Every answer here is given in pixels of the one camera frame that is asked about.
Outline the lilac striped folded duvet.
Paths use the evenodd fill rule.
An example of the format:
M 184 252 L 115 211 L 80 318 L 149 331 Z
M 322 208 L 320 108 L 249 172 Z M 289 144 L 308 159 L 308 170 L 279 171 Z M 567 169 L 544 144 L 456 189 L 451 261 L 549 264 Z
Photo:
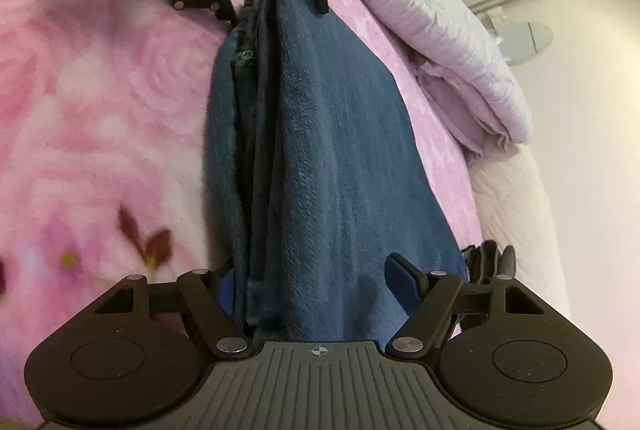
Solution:
M 462 0 L 363 0 L 410 48 L 410 64 L 436 116 L 480 157 L 491 139 L 527 144 L 533 119 L 497 41 Z

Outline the white quilted mattress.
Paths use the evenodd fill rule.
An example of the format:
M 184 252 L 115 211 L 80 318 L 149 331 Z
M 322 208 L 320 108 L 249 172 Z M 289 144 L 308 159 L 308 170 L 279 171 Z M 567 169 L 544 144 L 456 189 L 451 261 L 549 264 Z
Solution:
M 483 237 L 501 249 L 512 246 L 516 278 L 572 317 L 551 205 L 532 150 L 488 144 L 470 177 Z

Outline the dark blue denim jeans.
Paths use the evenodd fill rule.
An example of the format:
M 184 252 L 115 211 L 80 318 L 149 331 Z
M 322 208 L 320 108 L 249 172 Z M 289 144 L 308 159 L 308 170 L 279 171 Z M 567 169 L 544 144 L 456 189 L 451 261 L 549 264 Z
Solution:
M 393 75 L 314 0 L 245 0 L 205 136 L 232 315 L 250 338 L 385 342 L 405 320 L 386 257 L 463 274 Z

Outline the folded dark grey garment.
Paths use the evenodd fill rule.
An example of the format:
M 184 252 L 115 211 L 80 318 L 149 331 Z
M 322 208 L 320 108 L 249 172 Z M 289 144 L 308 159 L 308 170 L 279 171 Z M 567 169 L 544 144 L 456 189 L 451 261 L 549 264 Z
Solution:
M 494 279 L 513 279 L 516 275 L 516 253 L 513 246 L 500 249 L 495 240 L 485 240 L 479 246 L 462 251 L 469 283 L 490 285 Z

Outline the round mirror on stand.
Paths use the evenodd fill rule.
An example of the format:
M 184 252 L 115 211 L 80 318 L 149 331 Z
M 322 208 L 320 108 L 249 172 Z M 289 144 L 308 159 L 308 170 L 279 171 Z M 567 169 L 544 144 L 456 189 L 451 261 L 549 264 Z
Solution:
M 480 21 L 510 67 L 535 59 L 553 42 L 553 33 L 548 26 L 537 21 L 510 20 L 501 7 L 485 10 Z

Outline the pink rose pattern blanket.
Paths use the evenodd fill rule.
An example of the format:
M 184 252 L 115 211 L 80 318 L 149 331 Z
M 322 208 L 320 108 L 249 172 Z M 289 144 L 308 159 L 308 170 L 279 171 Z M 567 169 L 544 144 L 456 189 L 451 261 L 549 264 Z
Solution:
M 227 27 L 169 0 L 1 0 L 1 424 L 36 346 L 122 278 L 227 261 L 203 143 Z

